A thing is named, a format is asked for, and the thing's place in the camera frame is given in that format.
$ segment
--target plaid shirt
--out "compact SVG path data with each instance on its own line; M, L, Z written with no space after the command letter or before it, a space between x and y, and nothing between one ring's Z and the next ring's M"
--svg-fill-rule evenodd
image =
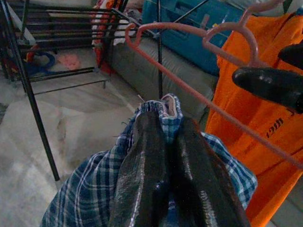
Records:
M174 114L168 114L168 105ZM182 120L178 98L166 95L162 101L143 103L135 112L113 148L99 152L84 161L54 197L43 216L41 227L107 227L113 204L119 168L134 143L133 126L145 112L156 111L167 143L172 143ZM221 140L202 133L218 157L225 163L232 184L243 207L246 208L256 187L255 175L232 157ZM170 198L164 226L178 226L175 203Z

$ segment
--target sofa cushion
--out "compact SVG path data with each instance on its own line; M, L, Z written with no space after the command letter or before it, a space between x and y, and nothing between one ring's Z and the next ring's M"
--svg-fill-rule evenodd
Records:
M157 43L152 39L142 39L140 48L152 58L158 58ZM208 99L212 99L217 77L207 74L198 67L177 55L162 48L163 65L188 83ZM114 47L113 56L109 56L113 68L146 100L158 99L158 69L130 49L127 44ZM173 93L178 96L185 115L200 121L205 113L205 105L174 84L163 75L163 94Z

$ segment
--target marble floor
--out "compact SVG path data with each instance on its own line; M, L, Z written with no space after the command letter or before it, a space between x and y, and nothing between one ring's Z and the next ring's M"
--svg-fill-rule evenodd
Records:
M34 92L104 78L94 73L33 83ZM64 180L79 163L114 145L142 102L122 79L36 95L53 156ZM28 98L0 75L0 226L37 227L57 192Z

